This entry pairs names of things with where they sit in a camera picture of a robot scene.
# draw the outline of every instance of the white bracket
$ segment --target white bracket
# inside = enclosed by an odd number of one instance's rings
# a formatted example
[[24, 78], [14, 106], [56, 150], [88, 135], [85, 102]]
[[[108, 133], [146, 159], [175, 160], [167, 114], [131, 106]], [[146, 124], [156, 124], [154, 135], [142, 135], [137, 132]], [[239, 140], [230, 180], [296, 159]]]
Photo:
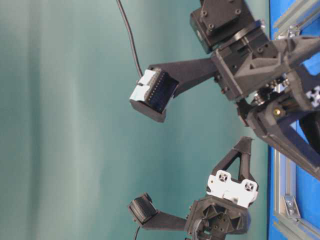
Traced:
[[248, 208], [258, 196], [258, 184], [255, 181], [244, 179], [241, 183], [235, 182], [231, 179], [231, 174], [223, 170], [210, 175], [207, 185], [210, 188], [206, 192], [208, 195], [230, 200], [244, 208]]

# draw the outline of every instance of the gripper jaw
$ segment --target gripper jaw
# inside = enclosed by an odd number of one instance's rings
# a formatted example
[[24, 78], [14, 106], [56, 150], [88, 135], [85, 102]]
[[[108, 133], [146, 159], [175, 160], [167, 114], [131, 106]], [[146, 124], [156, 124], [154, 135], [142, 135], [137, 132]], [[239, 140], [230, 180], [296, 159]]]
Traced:
[[[258, 196], [258, 184], [250, 174], [250, 137], [242, 137], [213, 169], [206, 196], [194, 201], [187, 219], [157, 210], [147, 193], [128, 206], [133, 219], [146, 230], [185, 231], [192, 240], [224, 240], [227, 234], [244, 234], [250, 226], [248, 207]], [[240, 158], [239, 178], [226, 172]]]

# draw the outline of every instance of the white connector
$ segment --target white connector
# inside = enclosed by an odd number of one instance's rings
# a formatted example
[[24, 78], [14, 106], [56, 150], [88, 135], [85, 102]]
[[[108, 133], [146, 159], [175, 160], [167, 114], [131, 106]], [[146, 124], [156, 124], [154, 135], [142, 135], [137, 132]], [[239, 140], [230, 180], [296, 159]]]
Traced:
[[210, 175], [208, 179], [210, 192], [206, 193], [220, 199], [227, 199], [238, 206], [248, 208], [258, 196], [258, 184], [249, 179], [244, 179], [241, 183], [232, 181], [231, 174], [227, 171], [219, 170], [216, 175]]
[[155, 71], [149, 69], [146, 69], [144, 71], [144, 75], [140, 78], [138, 84], [136, 85], [135, 89], [133, 90], [133, 93], [130, 96], [131, 100], [142, 102], [146, 100], [146, 92], [150, 89], [150, 86], [148, 84], [155, 74]]

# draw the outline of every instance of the blue surface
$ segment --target blue surface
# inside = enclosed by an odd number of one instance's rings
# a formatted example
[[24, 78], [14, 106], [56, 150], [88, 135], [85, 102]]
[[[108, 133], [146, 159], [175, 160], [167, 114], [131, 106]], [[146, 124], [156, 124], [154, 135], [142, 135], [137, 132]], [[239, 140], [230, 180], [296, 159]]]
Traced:
[[[270, 25], [274, 25], [275, 21], [290, 7], [294, 0], [270, 0]], [[271, 28], [271, 36], [274, 37], [275, 29]], [[310, 26], [302, 32], [303, 35], [320, 35], [320, 19], [314, 21]], [[304, 65], [307, 67], [312, 75], [316, 75], [320, 72], [320, 54], [315, 54], [312, 58], [306, 60]], [[305, 136], [297, 124], [297, 132], [304, 137]], [[273, 161], [273, 149], [270, 148], [270, 194], [269, 194], [269, 239], [270, 240], [282, 240], [286, 239], [274, 226], [274, 222], [277, 221], [273, 215], [274, 209], [274, 161]], [[297, 204], [302, 218], [320, 228], [320, 211], [318, 211], [318, 201], [320, 200], [320, 182], [314, 177], [310, 176], [303, 169], [297, 166]]]

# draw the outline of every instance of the black cable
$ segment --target black cable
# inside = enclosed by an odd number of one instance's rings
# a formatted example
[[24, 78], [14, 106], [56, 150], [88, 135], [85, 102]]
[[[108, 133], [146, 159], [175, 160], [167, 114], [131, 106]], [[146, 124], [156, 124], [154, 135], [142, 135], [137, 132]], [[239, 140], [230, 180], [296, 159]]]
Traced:
[[131, 50], [132, 50], [132, 55], [133, 55], [135, 67], [136, 67], [136, 70], [138, 71], [138, 74], [139, 74], [139, 76], [141, 78], [143, 76], [143, 74], [142, 74], [142, 71], [141, 71], [141, 68], [140, 68], [140, 64], [139, 64], [139, 60], [138, 60], [138, 56], [137, 56], [134, 36], [132, 34], [131, 27], [130, 27], [128, 19], [127, 19], [127, 15], [125, 13], [124, 7], [121, 4], [121, 1], [120, 0], [116, 0], [116, 2], [118, 4], [118, 7], [119, 7], [121, 15], [122, 15], [122, 18], [124, 20], [124, 24], [125, 24], [126, 30], [128, 31], [129, 40], [130, 40], [130, 46], [131, 46]]
[[138, 236], [139, 229], [140, 229], [140, 226], [138, 226], [138, 227], [136, 228], [135, 234], [134, 234], [134, 236], [133, 236], [133, 240], [137, 240], [137, 236]]

